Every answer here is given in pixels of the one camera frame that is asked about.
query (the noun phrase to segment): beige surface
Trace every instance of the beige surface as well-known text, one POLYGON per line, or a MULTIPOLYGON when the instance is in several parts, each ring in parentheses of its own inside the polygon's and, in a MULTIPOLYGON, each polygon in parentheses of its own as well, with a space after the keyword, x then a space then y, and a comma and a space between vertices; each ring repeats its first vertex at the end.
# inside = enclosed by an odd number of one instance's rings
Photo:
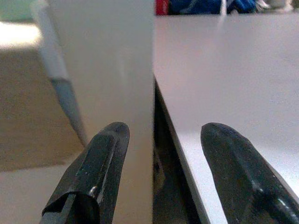
POLYGON ((48 2, 88 139, 114 121, 130 128, 114 223, 149 224, 153 1, 48 2))
POLYGON ((0 171, 63 164, 83 149, 36 50, 0 51, 0 171))
POLYGON ((38 224, 61 176, 77 156, 65 165, 0 172, 0 223, 38 224))

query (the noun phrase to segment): blue fabric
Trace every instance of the blue fabric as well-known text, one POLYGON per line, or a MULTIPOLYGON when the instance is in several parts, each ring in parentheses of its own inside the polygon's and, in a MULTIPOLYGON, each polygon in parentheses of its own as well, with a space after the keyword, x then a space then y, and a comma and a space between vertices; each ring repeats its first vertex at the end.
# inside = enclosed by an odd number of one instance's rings
MULTIPOLYGON (((170 0, 171 10, 176 14, 219 14, 221 0, 170 0)), ((256 0, 227 0, 228 13, 236 9, 249 13, 256 7, 256 0)))
POLYGON ((221 0, 171 0, 171 9, 178 14, 219 14, 221 0))

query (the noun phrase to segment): red object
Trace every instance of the red object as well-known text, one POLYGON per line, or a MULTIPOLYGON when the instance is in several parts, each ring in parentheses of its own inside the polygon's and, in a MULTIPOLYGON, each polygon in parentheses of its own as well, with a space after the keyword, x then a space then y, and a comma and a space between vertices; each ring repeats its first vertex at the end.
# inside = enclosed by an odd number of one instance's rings
POLYGON ((156 0, 156 15, 168 14, 169 0, 156 0))

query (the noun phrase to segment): white table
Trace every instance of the white table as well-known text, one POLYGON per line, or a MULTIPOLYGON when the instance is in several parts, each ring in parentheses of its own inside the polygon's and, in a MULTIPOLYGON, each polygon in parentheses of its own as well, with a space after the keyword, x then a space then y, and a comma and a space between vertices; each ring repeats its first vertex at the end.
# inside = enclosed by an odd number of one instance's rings
POLYGON ((201 126, 248 137, 299 196, 299 15, 159 17, 154 74, 203 223, 227 223, 201 126))

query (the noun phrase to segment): white panel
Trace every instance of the white panel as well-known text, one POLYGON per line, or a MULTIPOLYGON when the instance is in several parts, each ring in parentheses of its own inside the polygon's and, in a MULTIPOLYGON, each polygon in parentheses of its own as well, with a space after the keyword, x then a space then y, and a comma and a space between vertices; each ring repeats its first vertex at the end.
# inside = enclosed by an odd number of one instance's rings
POLYGON ((88 139, 110 122, 130 128, 114 223, 151 223, 153 2, 48 2, 88 139))
POLYGON ((68 80, 63 53, 49 15, 45 0, 36 0, 31 5, 32 15, 43 34, 39 52, 50 79, 68 80))

